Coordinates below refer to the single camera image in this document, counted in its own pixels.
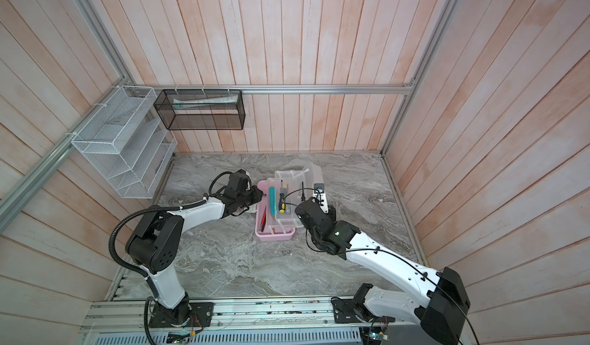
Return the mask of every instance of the pink tray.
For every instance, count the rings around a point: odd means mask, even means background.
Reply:
[[[258,188],[262,190],[264,194],[269,191],[269,187],[267,185],[266,180],[261,180],[258,182]],[[270,214],[270,211],[266,213],[266,225],[264,227],[264,231],[260,231],[260,223],[262,223],[262,214],[264,210],[267,208],[268,199],[266,196],[262,198],[262,200],[258,203],[258,209],[256,210],[256,227],[254,229],[256,236],[260,239],[260,241],[282,241],[282,240],[290,240],[295,233],[295,226],[286,226],[285,231],[287,233],[283,233],[282,228],[278,225],[274,217]]]

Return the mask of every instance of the gray marble surface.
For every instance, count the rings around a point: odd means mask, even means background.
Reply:
[[[328,203],[336,207],[339,220],[358,226],[381,244],[416,260],[375,153],[182,155],[173,164],[160,205],[200,199],[223,171],[244,169],[257,182],[273,177],[275,170],[301,170],[310,161],[322,168]],[[202,224],[182,235],[174,263],[191,297],[354,295],[364,282],[397,290],[366,268],[311,251],[303,228],[291,240],[261,242],[254,234],[254,224],[254,214],[245,213]],[[148,295],[144,280],[130,274],[122,280],[115,299],[143,299]]]

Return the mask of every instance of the wooden wall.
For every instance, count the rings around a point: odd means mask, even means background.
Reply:
[[[483,343],[590,341],[590,0],[463,0],[387,160]]]
[[[404,83],[446,0],[92,0],[137,83]],[[243,131],[179,150],[381,149],[397,95],[245,96]]]
[[[73,0],[0,0],[0,198],[118,80]],[[0,236],[2,342],[69,343],[116,273],[111,230],[143,205],[66,160]]]

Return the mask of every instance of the teal object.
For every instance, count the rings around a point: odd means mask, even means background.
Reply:
[[[272,216],[274,216],[274,209],[275,209],[275,203],[274,203],[274,186],[271,186],[269,188],[269,198],[270,198],[270,214]]]

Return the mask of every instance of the white wire mesh basket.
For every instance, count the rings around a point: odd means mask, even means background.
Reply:
[[[162,121],[145,116],[153,88],[122,86],[72,143],[122,197],[150,199],[176,148]]]
[[[76,135],[81,153],[119,154],[156,101],[153,88],[121,86]]]

